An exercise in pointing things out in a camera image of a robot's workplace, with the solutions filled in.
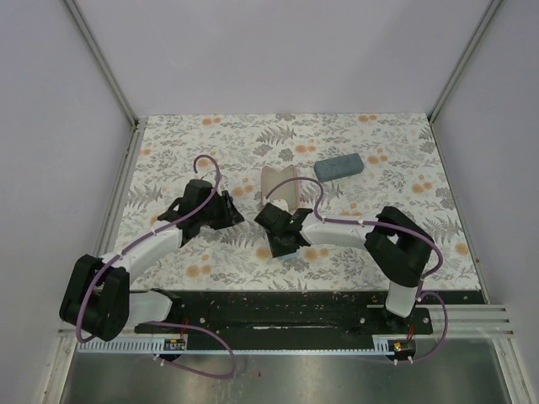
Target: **metal frame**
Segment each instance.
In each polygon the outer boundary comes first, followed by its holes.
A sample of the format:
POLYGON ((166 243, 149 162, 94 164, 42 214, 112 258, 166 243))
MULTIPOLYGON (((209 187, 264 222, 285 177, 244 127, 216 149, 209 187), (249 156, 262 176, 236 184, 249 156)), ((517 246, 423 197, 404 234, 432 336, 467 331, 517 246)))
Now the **metal frame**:
POLYGON ((104 58, 103 52, 99 49, 98 43, 93 37, 92 31, 90 30, 88 23, 84 19, 80 7, 75 0, 61 0, 61 2, 66 7, 66 10, 71 17, 72 22, 77 27, 77 30, 82 36, 84 43, 88 47, 90 54, 97 63, 98 68, 103 75, 103 79, 109 86, 110 90, 112 91, 112 94, 114 94, 115 99, 118 102, 118 105, 120 106, 123 115, 125 116, 125 119, 127 120, 127 122, 129 122, 132 129, 135 128, 138 118, 136 117, 135 112, 130 106, 129 101, 127 101, 124 92, 121 90, 120 85, 115 78, 115 75, 113 74, 112 70, 110 70, 109 63, 104 58))
POLYGON ((483 15, 479 19, 478 25, 473 31, 472 36, 470 37, 468 43, 466 44, 466 47, 464 48, 464 51, 461 53, 461 56, 459 57, 458 62, 455 65, 455 68, 451 72, 451 75, 449 76, 449 79, 447 80, 446 85, 441 91, 440 96, 436 100, 434 108, 428 114, 429 122, 431 125, 433 125, 436 122, 436 119, 440 115, 441 110, 444 108, 444 105, 446 104, 447 99, 453 93, 453 90, 458 84, 462 73, 464 72, 468 63, 470 62, 473 55, 475 54, 481 42, 481 39, 487 33, 488 28, 490 27, 491 23, 494 21, 494 18, 496 17, 496 15, 498 14, 498 11, 500 10, 501 6, 504 3, 505 3, 505 0, 491 0, 490 4, 487 6, 487 9, 485 10, 483 15))
MULTIPOLYGON (((96 61, 99 70, 101 71, 104 80, 109 85, 110 90, 115 96, 118 105, 120 106, 125 119, 131 125, 131 138, 125 150, 120 170, 115 179, 115 187, 110 196, 106 216, 99 233, 99 239, 95 247, 97 254, 109 251, 115 242, 115 235, 120 226, 120 219, 125 199, 131 182, 132 175, 135 170, 136 156, 141 146, 141 142, 146 129, 147 120, 141 120, 136 117, 128 100, 120 88, 113 72, 111 71, 108 62, 106 61, 102 51, 99 49, 96 39, 94 38, 88 23, 83 17, 80 7, 76 0, 61 0, 65 5, 70 18, 77 27, 79 34, 86 43, 89 52, 96 61)), ((462 52, 455 68, 453 69, 446 85, 444 86, 440 96, 435 102, 435 106, 428 114, 429 123, 437 141, 437 134, 434 128, 434 123, 440 115, 441 110, 446 104, 447 99, 451 96, 453 90, 458 84, 463 72, 468 63, 475 54, 482 38, 488 31, 495 16, 504 4, 504 0, 491 0, 487 9, 480 18, 478 25, 470 40, 468 41, 464 51, 462 52)), ((444 167, 446 167, 446 159, 443 151, 439 148, 440 158, 444 167)), ((448 183, 452 188, 451 177, 447 175, 448 183)), ((463 230, 470 246, 472 255, 475 257, 475 249, 466 221, 463 220, 462 208, 458 198, 453 195, 456 201, 457 213, 461 219, 463 230)), ((479 282, 486 301, 490 302, 488 292, 485 287, 484 279, 476 265, 476 270, 479 277, 479 282)), ((443 327, 443 311, 439 306, 425 306, 429 308, 433 328, 435 333, 439 333, 443 327)), ((536 398, 533 392, 528 390, 526 384, 529 385, 526 372, 520 367, 520 354, 515 345, 514 333, 509 322, 508 314, 503 306, 494 305, 449 305, 447 306, 450 317, 450 328, 447 334, 448 338, 488 338, 493 340, 494 347, 498 353, 500 366, 507 387, 510 391, 511 400, 514 403, 533 403, 536 398)), ((128 338, 144 338, 143 336, 134 334, 133 330, 124 330, 120 335, 128 338)), ((45 383, 45 388, 41 393, 40 402, 46 404, 57 404, 61 400, 63 387, 67 379, 67 373, 72 363, 72 356, 77 348, 76 339, 74 337, 74 328, 67 327, 61 329, 56 340, 55 357, 49 367, 48 377, 45 383)))
POLYGON ((141 148, 144 130, 147 119, 138 121, 136 128, 131 130, 131 135, 127 147, 123 154, 120 169, 116 174, 115 186, 107 204, 107 210, 94 252, 99 256, 110 251, 115 244, 115 237, 120 227, 121 215, 125 206, 125 200, 129 191, 129 186, 135 172, 136 157, 141 148))

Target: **white wall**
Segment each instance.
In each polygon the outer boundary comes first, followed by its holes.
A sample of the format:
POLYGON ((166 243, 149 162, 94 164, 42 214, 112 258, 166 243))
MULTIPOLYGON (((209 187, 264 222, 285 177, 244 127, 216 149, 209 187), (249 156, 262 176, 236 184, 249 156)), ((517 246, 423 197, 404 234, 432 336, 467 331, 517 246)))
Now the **white wall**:
POLYGON ((436 129, 488 290, 539 390, 539 2, 505 2, 436 129))
POLYGON ((488 0, 78 0, 139 116, 429 111, 488 0))
POLYGON ((29 404, 129 128, 60 1, 0 2, 0 391, 29 404))

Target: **robotic hand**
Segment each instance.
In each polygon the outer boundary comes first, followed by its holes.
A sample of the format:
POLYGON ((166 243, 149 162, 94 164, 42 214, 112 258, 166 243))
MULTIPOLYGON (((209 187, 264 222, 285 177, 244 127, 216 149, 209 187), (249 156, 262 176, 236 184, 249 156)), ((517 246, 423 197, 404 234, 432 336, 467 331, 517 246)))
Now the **robotic hand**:
POLYGON ((219 230, 244 221, 236 210, 227 191, 215 193, 209 203, 189 219, 160 232, 155 229, 179 221, 199 207, 211 195, 213 185, 193 179, 185 187, 184 196, 177 198, 157 218, 149 237, 136 244, 129 252, 120 253, 114 267, 106 269, 102 281, 93 290, 88 303, 83 307, 83 298, 91 286, 96 273, 111 258, 114 252, 97 258, 90 255, 80 257, 75 263, 66 294, 60 308, 60 318, 72 325, 77 324, 80 310, 84 310, 82 329, 104 341, 115 338, 126 325, 135 326, 149 321, 164 320, 172 307, 166 292, 149 290, 130 293, 130 285, 158 259, 184 246, 197 236, 202 226, 219 230))
POLYGON ((291 215, 267 203, 254 220, 266 230, 273 257, 316 244, 364 248, 391 281, 386 309, 407 317, 414 308, 421 276, 432 251, 429 244, 410 233, 418 233, 431 241, 432 237, 397 208, 386 206, 377 218, 380 225, 367 230, 360 222, 358 226, 331 222, 332 219, 350 221, 347 216, 333 216, 328 221, 321 221, 312 209, 300 208, 291 215), (401 231, 383 224, 397 226, 401 231), (397 236, 396 242, 389 238, 393 236, 397 236))

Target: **floral tablecloth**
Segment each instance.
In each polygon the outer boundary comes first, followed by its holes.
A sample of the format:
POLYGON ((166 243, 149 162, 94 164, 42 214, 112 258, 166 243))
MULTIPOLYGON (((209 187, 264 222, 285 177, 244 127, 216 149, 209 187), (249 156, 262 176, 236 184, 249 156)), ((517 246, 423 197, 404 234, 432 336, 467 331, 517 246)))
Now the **floral tablecloth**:
MULTIPOLYGON (((209 153, 222 184, 246 221, 196 239, 148 269, 133 289, 380 290, 388 280, 365 251, 332 245, 302 248, 272 259, 260 210, 260 170, 291 164, 314 177, 317 160, 358 152, 363 173, 324 184, 327 215, 374 218, 384 205, 404 211, 440 246, 445 264, 425 282, 429 289, 480 288, 424 114, 155 115, 147 122, 116 249, 144 232, 195 177, 192 162, 209 153)), ((214 180, 207 159, 199 178, 214 180)), ((313 206, 318 188, 303 183, 302 205, 313 206)), ((435 264, 432 254, 430 266, 435 264)))

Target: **black base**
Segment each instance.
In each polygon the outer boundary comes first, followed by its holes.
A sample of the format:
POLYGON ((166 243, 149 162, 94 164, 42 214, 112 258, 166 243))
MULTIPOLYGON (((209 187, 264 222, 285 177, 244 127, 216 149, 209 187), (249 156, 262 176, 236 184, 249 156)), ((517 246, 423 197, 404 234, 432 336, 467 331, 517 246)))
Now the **black base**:
MULTIPOLYGON (((181 298, 181 315, 189 324, 219 332, 232 349, 366 349, 373 348, 372 335, 432 334, 427 309, 415 308, 407 319, 393 316, 381 307, 387 292, 241 292, 171 291, 181 298)), ((446 304, 482 304, 478 291, 440 292, 446 304)), ((437 303, 425 299, 425 304, 437 303)), ((179 322, 171 311, 171 322, 179 322)), ((141 324, 135 331, 178 333, 178 328, 141 324)), ((188 350, 222 349, 213 338, 189 332, 188 350)))

